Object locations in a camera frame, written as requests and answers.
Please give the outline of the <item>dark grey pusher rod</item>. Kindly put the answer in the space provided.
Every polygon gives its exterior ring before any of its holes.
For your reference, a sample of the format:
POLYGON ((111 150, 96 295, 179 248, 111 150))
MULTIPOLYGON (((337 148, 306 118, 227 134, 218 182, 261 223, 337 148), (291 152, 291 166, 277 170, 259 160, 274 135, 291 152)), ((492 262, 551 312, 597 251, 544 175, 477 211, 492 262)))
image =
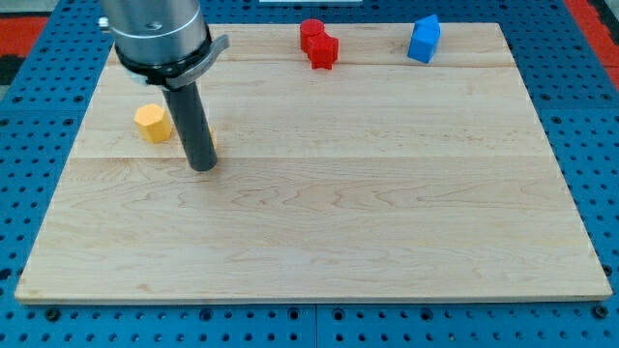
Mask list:
POLYGON ((162 93, 190 167, 195 171, 211 170, 218 158, 196 84, 162 93))

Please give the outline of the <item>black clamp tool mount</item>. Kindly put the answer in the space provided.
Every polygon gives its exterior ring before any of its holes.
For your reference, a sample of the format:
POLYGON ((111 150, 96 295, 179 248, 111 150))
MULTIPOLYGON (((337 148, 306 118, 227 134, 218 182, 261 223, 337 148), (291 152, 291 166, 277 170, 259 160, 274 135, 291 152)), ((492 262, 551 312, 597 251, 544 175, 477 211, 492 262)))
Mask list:
POLYGON ((219 55, 227 48, 227 35, 223 34, 211 41, 210 32, 207 32, 207 39, 198 50, 170 63, 138 63, 131 60, 118 46, 115 47, 115 53, 129 76, 139 84, 160 86, 164 90, 179 90, 211 69, 219 55))

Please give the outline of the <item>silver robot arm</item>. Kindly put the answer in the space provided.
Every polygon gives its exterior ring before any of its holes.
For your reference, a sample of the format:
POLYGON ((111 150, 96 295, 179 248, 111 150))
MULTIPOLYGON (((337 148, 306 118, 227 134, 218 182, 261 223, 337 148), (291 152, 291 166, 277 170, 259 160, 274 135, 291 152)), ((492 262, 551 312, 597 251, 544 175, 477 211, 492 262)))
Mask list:
POLYGON ((102 31, 131 76, 162 90, 188 163, 213 169, 218 157, 197 79, 230 46, 214 38, 198 0, 102 0, 102 31))

